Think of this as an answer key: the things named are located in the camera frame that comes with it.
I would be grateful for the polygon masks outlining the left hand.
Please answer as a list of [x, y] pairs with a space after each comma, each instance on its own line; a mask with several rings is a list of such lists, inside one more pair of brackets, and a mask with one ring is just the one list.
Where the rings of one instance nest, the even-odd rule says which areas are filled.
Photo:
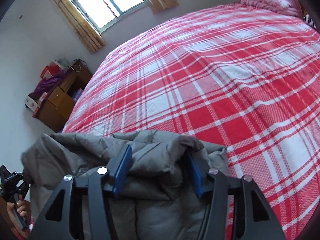
[[27, 206], [25, 204], [24, 198], [22, 197], [22, 195], [18, 196], [18, 201], [16, 203], [11, 203], [11, 202], [7, 202], [7, 213], [9, 215], [9, 218], [11, 220], [11, 222], [13, 223], [15, 229], [17, 230], [17, 232], [24, 238], [24, 239], [28, 239], [29, 238], [29, 234], [30, 234], [30, 230], [27, 229], [25, 231], [23, 231], [18, 222], [19, 219], [16, 218], [15, 216], [15, 212], [17, 212], [17, 214], [20, 217], [29, 217], [28, 215], [28, 209]]

